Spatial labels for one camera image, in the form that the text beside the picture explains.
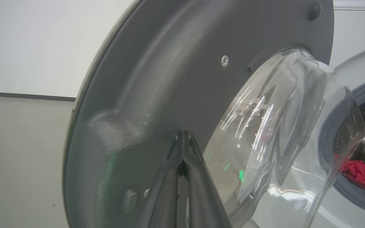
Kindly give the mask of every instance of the washing machine door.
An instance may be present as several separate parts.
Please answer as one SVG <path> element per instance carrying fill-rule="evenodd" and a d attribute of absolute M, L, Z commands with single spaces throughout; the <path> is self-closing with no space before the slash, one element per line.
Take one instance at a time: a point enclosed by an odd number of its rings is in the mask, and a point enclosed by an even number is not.
<path fill-rule="evenodd" d="M 361 140 L 329 63 L 331 0 L 142 0 L 98 53 L 69 126 L 71 228 L 305 227 Z M 350 148 L 315 131 L 351 116 Z"/>

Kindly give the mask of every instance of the red cloth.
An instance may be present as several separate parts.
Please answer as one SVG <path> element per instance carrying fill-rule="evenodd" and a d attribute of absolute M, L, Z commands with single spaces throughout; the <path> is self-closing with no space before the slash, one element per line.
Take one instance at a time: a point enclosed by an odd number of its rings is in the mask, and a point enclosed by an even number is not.
<path fill-rule="evenodd" d="M 349 180 L 365 188 L 365 164 L 361 160 L 346 160 L 343 173 Z"/>

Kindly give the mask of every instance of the transparent glass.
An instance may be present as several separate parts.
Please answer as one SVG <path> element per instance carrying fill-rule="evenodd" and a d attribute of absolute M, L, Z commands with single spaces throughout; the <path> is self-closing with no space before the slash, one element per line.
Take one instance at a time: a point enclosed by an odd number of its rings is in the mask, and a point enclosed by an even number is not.
<path fill-rule="evenodd" d="M 349 137 L 323 162 L 318 137 L 342 108 Z M 250 77 L 220 120 L 204 159 L 233 227 L 309 227 L 365 126 L 350 91 L 306 50 L 277 53 Z"/>

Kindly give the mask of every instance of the white washing machine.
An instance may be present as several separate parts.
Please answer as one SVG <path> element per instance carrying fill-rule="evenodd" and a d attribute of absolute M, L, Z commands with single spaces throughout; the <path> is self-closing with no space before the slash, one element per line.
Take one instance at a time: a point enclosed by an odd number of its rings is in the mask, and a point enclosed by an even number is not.
<path fill-rule="evenodd" d="M 365 102 L 365 0 L 335 0 L 335 31 L 330 66 Z M 339 175 L 326 193 L 312 227 L 365 227 L 365 190 Z"/>

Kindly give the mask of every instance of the dark horizontal gap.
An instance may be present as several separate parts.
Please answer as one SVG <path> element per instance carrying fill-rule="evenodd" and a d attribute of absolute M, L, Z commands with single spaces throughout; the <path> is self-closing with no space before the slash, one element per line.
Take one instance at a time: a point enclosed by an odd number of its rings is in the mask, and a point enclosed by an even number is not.
<path fill-rule="evenodd" d="M 8 93 L 8 92 L 0 92 L 0 97 L 12 97 L 12 98 L 48 100 L 48 101 L 68 101 L 68 102 L 75 101 L 74 97 L 57 97 L 57 96 L 32 95 L 32 94 L 20 94 L 20 93 Z"/>

